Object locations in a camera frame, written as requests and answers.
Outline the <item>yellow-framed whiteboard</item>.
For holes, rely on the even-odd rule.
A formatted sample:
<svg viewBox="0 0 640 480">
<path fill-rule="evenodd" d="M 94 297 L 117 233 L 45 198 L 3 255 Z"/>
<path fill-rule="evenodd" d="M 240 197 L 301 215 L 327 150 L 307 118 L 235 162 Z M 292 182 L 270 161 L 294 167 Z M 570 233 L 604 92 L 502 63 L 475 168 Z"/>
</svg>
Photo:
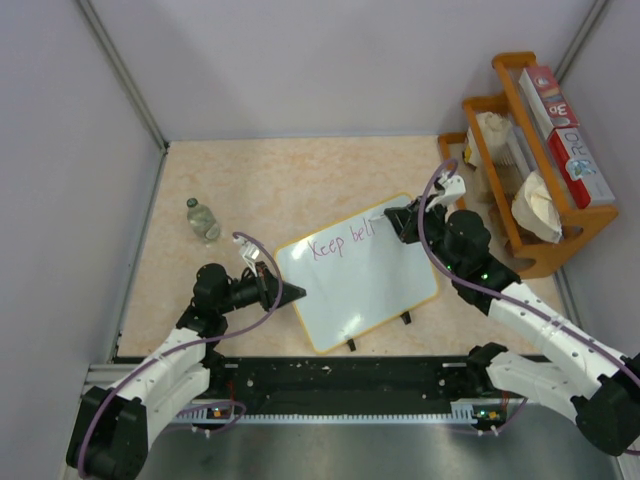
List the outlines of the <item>yellow-framed whiteboard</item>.
<svg viewBox="0 0 640 480">
<path fill-rule="evenodd" d="M 368 220 L 410 202 L 407 193 L 397 194 L 276 249 L 283 279 L 307 292 L 294 309 L 316 353 L 326 354 L 439 294 L 422 247 L 402 243 L 390 221 Z"/>
</svg>

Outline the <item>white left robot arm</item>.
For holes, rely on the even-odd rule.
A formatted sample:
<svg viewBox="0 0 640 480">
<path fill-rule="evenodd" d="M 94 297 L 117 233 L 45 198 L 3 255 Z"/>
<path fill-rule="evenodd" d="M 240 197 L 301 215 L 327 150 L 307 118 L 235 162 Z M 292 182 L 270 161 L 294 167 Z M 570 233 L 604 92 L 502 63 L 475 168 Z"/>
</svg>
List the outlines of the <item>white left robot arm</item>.
<svg viewBox="0 0 640 480">
<path fill-rule="evenodd" d="M 227 374 L 214 363 L 227 314 L 253 304 L 270 313 L 305 295 L 263 262 L 238 279 L 217 263 L 201 267 L 188 307 L 161 346 L 126 377 L 82 396 L 67 465 L 83 478 L 136 478 L 179 412 L 200 394 L 216 396 L 226 387 Z"/>
</svg>

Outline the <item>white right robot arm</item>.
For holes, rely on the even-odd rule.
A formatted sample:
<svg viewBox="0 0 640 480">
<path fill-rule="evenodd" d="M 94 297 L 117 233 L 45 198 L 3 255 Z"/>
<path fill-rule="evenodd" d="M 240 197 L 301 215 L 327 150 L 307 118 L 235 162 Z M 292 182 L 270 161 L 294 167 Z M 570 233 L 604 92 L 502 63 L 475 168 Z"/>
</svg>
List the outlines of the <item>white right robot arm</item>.
<svg viewBox="0 0 640 480">
<path fill-rule="evenodd" d="M 470 210 L 421 208 L 419 201 L 387 208 L 399 240 L 420 243 L 458 295 L 513 329 L 546 357 L 529 361 L 497 344 L 469 353 L 466 380 L 476 394 L 496 389 L 531 399 L 568 418 L 597 449 L 636 455 L 639 438 L 639 359 L 587 335 L 542 301 L 489 250 L 490 232 Z"/>
</svg>

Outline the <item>black whiteboard clip lower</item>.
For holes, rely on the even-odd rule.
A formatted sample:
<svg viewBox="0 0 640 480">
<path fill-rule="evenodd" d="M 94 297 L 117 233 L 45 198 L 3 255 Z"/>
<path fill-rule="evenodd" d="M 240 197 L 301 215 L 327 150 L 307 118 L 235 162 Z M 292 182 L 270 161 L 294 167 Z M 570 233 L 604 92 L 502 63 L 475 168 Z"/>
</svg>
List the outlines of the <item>black whiteboard clip lower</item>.
<svg viewBox="0 0 640 480">
<path fill-rule="evenodd" d="M 346 341 L 346 345 L 348 346 L 349 350 L 351 352 L 355 352 L 357 350 L 356 344 L 355 344 L 355 340 L 353 338 L 350 338 Z"/>
</svg>

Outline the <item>black whiteboard clip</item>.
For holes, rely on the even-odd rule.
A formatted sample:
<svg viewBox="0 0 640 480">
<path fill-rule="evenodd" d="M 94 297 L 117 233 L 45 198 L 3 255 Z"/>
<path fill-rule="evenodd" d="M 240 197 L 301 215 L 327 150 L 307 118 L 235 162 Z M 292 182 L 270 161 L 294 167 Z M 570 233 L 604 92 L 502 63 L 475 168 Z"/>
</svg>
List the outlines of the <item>black whiteboard clip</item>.
<svg viewBox="0 0 640 480">
<path fill-rule="evenodd" d="M 357 350 L 356 344 L 355 344 L 355 340 L 353 338 L 350 338 L 346 341 L 346 345 L 348 346 L 349 350 L 351 352 L 355 352 Z"/>
<path fill-rule="evenodd" d="M 404 325 L 409 325 L 412 323 L 412 317 L 409 311 L 405 311 L 400 315 L 400 318 Z"/>
</svg>

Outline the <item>black whiteboard clip upper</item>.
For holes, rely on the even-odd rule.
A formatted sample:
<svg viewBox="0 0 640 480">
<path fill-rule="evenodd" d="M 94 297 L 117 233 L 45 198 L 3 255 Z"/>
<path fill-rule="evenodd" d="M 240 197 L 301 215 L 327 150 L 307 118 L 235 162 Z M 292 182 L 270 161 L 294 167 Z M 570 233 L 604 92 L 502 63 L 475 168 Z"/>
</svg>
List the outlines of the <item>black whiteboard clip upper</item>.
<svg viewBox="0 0 640 480">
<path fill-rule="evenodd" d="M 409 325 L 412 323 L 412 317 L 409 311 L 405 311 L 400 315 L 400 318 L 404 325 Z"/>
</svg>

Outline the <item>small yellow white box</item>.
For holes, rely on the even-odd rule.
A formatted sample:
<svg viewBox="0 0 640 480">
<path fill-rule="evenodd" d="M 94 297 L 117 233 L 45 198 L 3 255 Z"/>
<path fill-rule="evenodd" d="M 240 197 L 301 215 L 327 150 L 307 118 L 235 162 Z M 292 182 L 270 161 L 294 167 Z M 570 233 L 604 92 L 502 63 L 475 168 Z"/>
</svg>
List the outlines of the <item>small yellow white box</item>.
<svg viewBox="0 0 640 480">
<path fill-rule="evenodd" d="M 471 128 L 468 128 L 466 133 L 466 141 L 462 158 L 464 163 L 473 169 L 478 168 L 482 164 L 482 158 L 479 154 L 477 143 Z"/>
</svg>

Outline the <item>orange wooden rack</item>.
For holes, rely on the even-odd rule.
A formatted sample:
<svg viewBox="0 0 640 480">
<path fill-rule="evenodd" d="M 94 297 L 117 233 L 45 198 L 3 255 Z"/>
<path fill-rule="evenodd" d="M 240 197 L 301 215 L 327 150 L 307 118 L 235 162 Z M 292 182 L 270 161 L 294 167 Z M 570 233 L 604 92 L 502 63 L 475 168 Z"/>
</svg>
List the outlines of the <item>orange wooden rack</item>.
<svg viewBox="0 0 640 480">
<path fill-rule="evenodd" d="M 538 63 L 532 52 L 508 52 L 496 55 L 492 66 L 501 83 L 501 92 L 468 97 L 462 109 L 477 143 L 482 164 L 470 168 L 463 161 L 466 133 L 442 134 L 438 146 L 443 157 L 455 155 L 470 185 L 458 200 L 461 208 L 478 207 L 489 218 L 498 236 L 498 248 L 506 262 L 525 279 L 547 277 L 575 256 L 606 226 L 614 221 L 618 209 L 613 204 L 579 209 L 576 207 L 549 150 L 539 133 L 533 114 L 519 86 L 522 70 Z M 513 124 L 506 143 L 488 149 L 476 121 L 476 114 L 495 112 Z M 537 171 L 551 195 L 562 225 L 562 239 L 553 244 L 540 240 L 520 227 L 511 213 L 512 202 L 527 176 Z"/>
</svg>

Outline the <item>clear plastic bottle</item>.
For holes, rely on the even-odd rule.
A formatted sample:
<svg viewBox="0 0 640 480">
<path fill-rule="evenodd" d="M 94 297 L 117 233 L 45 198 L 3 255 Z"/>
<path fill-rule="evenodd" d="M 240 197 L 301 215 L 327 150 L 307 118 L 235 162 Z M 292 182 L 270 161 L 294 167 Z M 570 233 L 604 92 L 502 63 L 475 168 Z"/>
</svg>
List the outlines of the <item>clear plastic bottle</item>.
<svg viewBox="0 0 640 480">
<path fill-rule="evenodd" d="M 202 240 L 216 241 L 221 233 L 220 224 L 211 209 L 201 204 L 195 197 L 186 202 L 187 220 L 192 231 Z"/>
</svg>

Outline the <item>crumpled beige cloth front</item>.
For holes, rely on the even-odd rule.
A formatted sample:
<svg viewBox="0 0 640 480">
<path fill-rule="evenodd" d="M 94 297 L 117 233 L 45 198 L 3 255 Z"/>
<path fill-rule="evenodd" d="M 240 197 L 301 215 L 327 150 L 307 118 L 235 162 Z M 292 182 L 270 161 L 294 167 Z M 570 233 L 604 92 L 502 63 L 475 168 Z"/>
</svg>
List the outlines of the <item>crumpled beige cloth front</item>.
<svg viewBox="0 0 640 480">
<path fill-rule="evenodd" d="M 518 225 L 544 242 L 562 239 L 560 216 L 547 186 L 537 171 L 531 172 L 518 190 L 511 213 Z"/>
</svg>

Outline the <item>red white box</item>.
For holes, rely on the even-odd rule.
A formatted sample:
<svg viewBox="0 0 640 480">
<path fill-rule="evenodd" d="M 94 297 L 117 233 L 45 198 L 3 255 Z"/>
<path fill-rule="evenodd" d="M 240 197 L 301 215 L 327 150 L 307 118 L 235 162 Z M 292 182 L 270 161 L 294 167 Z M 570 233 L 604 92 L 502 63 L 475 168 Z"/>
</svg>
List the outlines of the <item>red white box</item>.
<svg viewBox="0 0 640 480">
<path fill-rule="evenodd" d="M 547 144 L 577 208 L 614 203 L 615 196 L 577 128 L 556 129 Z"/>
</svg>

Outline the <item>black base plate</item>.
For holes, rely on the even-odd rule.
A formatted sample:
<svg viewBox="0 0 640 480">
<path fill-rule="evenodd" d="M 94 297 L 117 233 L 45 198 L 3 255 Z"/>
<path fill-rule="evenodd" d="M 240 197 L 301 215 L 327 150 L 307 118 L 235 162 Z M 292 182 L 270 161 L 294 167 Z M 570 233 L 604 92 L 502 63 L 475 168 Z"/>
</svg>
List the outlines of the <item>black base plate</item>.
<svg viewBox="0 0 640 480">
<path fill-rule="evenodd" d="M 236 400 L 249 416 L 449 413 L 461 399 L 500 401 L 463 357 L 227 357 L 198 403 Z"/>
</svg>

